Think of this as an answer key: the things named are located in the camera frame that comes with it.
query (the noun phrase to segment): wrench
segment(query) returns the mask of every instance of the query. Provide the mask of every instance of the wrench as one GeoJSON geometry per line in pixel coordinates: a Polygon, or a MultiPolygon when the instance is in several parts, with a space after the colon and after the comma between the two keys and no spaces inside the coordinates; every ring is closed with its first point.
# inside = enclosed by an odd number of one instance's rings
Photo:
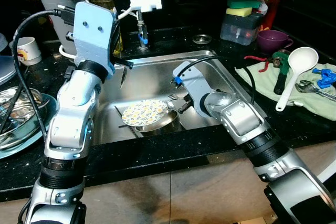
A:
{"type": "Polygon", "coordinates": [[[300,93],[316,93],[336,102],[336,95],[318,89],[311,81],[301,80],[300,83],[295,84],[295,87],[300,93]]]}

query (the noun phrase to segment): yellow sponge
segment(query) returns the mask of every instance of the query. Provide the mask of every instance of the yellow sponge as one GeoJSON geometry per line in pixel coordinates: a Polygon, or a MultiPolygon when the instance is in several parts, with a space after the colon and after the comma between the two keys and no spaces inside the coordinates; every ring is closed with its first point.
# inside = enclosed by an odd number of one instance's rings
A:
{"type": "Polygon", "coordinates": [[[226,9],[226,14],[236,15],[240,17],[247,17],[252,12],[252,7],[240,8],[240,9],[226,9]]]}

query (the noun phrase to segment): kitchen sink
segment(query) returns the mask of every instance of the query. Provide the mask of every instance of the kitchen sink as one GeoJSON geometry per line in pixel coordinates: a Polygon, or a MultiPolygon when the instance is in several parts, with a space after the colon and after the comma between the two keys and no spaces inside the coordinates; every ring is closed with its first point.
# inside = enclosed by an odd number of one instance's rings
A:
{"type": "MultiPolygon", "coordinates": [[[[187,94],[186,90],[183,87],[175,89],[175,86],[170,83],[173,70],[183,61],[194,61],[213,55],[215,55],[214,52],[202,50],[136,59],[133,60],[133,69],[127,69],[126,75],[124,67],[116,66],[113,78],[104,83],[99,96],[100,106],[93,118],[95,124],[93,145],[142,137],[141,133],[124,125],[119,113],[122,114],[128,106],[145,99],[167,102],[170,94],[183,98],[187,94]]],[[[218,60],[200,62],[195,67],[204,75],[213,89],[236,93],[244,100],[250,100],[250,96],[218,60]]],[[[178,109],[185,101],[179,99],[172,103],[178,109]]],[[[255,108],[266,116],[257,104],[255,108]]],[[[213,118],[201,117],[193,107],[180,115],[180,123],[186,130],[219,124],[213,118]]]]}

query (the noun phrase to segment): pliers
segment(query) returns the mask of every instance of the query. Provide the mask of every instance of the pliers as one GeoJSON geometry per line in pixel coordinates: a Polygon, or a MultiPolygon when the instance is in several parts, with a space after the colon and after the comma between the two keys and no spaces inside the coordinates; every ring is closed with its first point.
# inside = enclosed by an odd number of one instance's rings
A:
{"type": "Polygon", "coordinates": [[[259,58],[253,55],[248,55],[244,57],[244,60],[246,59],[252,59],[252,60],[257,60],[257,61],[264,61],[265,62],[265,67],[263,69],[258,70],[259,73],[265,72],[268,69],[268,65],[270,62],[273,62],[272,58],[259,58]]]}

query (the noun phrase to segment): white ladle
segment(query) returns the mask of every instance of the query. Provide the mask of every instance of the white ladle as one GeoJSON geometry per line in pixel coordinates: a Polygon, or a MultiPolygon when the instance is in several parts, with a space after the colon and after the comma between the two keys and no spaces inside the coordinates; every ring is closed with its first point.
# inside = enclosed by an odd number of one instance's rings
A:
{"type": "Polygon", "coordinates": [[[293,76],[283,91],[280,100],[275,109],[283,111],[288,102],[289,96],[295,86],[295,83],[300,74],[312,69],[318,62],[318,53],[310,47],[300,47],[295,49],[288,57],[288,63],[293,70],[293,76]]]}

